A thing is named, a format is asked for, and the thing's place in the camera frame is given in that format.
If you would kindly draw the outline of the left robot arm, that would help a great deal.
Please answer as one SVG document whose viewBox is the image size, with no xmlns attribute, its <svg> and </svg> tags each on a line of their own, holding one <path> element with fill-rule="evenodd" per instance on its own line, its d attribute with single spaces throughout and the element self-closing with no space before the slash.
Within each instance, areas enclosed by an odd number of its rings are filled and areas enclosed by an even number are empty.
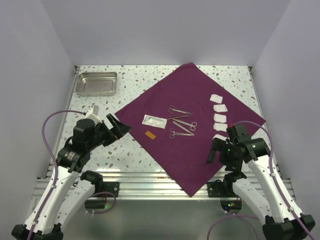
<svg viewBox="0 0 320 240">
<path fill-rule="evenodd" d="M 104 195 L 103 176 L 84 166 L 91 152 L 109 146 L 125 136 L 131 127 L 108 114 L 108 128 L 94 112 L 76 122 L 72 136 L 53 157 L 54 171 L 37 206 L 11 234 L 17 240 L 61 240 L 69 221 L 90 197 Z"/>
</svg>

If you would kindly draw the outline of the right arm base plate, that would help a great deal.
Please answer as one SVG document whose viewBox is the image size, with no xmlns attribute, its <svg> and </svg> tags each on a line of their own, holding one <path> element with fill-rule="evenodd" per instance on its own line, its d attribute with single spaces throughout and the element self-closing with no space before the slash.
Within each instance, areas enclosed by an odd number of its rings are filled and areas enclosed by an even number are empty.
<svg viewBox="0 0 320 240">
<path fill-rule="evenodd" d="M 207 185 L 207 194 L 209 198 L 237 198 L 233 192 L 227 191 L 221 180 L 209 181 Z"/>
</svg>

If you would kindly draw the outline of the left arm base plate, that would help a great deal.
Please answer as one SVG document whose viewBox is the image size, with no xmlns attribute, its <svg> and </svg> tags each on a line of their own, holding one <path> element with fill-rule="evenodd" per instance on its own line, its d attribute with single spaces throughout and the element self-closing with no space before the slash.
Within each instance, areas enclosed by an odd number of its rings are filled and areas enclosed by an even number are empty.
<svg viewBox="0 0 320 240">
<path fill-rule="evenodd" d="M 81 181 L 77 186 L 81 190 L 81 193 L 85 193 L 87 199 L 106 196 L 117 198 L 120 191 L 120 183 L 118 181 L 98 181 L 96 183 Z"/>
</svg>

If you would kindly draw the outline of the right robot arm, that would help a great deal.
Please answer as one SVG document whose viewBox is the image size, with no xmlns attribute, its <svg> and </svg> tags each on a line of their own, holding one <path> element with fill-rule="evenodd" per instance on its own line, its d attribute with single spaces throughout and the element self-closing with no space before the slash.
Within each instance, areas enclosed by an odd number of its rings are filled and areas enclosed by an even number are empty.
<svg viewBox="0 0 320 240">
<path fill-rule="evenodd" d="M 245 121 L 227 128 L 227 137 L 212 139 L 207 164 L 219 157 L 227 174 L 223 180 L 207 183 L 208 196 L 239 197 L 262 224 L 267 240 L 315 239 L 315 220 L 304 214 L 287 190 L 273 162 L 273 143 L 253 139 Z"/>
</svg>

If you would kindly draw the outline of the white gauze pad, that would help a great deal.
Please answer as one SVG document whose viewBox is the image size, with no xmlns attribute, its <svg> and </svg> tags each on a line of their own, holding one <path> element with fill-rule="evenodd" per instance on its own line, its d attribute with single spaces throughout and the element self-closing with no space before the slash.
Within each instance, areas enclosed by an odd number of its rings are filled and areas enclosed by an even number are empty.
<svg viewBox="0 0 320 240">
<path fill-rule="evenodd" d="M 213 116 L 213 120 L 217 123 L 226 123 L 227 122 L 227 116 L 215 113 Z"/>
<path fill-rule="evenodd" d="M 225 140 L 227 139 L 227 137 L 222 136 L 222 135 L 220 135 L 220 134 L 215 134 L 212 139 L 220 139 L 220 140 L 225 141 Z"/>
<path fill-rule="evenodd" d="M 226 107 L 225 104 L 215 104 L 213 106 L 213 110 L 217 113 L 225 113 L 228 111 L 228 108 Z"/>
<path fill-rule="evenodd" d="M 211 102 L 221 104 L 223 102 L 223 97 L 217 94 L 212 94 L 209 99 Z"/>
<path fill-rule="evenodd" d="M 218 132 L 226 132 L 227 128 L 228 128 L 228 125 L 226 123 L 215 122 L 213 124 L 213 129 Z"/>
</svg>

